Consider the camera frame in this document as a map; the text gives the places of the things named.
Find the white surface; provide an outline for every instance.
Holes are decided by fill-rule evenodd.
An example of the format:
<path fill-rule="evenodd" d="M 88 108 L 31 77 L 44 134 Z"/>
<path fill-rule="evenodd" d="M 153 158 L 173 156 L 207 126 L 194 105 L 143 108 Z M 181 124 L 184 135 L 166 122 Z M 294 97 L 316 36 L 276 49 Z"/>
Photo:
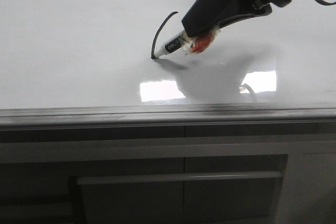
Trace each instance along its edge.
<path fill-rule="evenodd" d="M 157 46 L 183 29 L 194 1 L 0 0 L 0 109 L 335 102 L 336 7 L 293 0 L 224 28 L 200 55 L 151 60 L 163 19 L 180 12 Z M 263 92 L 251 95 L 240 85 L 254 72 L 276 76 L 257 74 Z M 144 83 L 155 83 L 146 99 Z"/>

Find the metal handle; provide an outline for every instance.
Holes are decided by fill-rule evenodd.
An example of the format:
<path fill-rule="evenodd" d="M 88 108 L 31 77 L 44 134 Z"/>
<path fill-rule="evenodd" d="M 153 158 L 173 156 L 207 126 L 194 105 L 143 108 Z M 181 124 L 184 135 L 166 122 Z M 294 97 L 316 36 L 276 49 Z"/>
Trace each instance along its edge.
<path fill-rule="evenodd" d="M 80 177 L 77 185 L 110 185 L 128 183 L 178 182 L 200 180 L 229 180 L 255 178 L 281 178 L 282 172 L 277 170 L 260 172 L 229 172 L 229 173 L 189 173 L 189 174 L 155 174 L 106 177 Z"/>

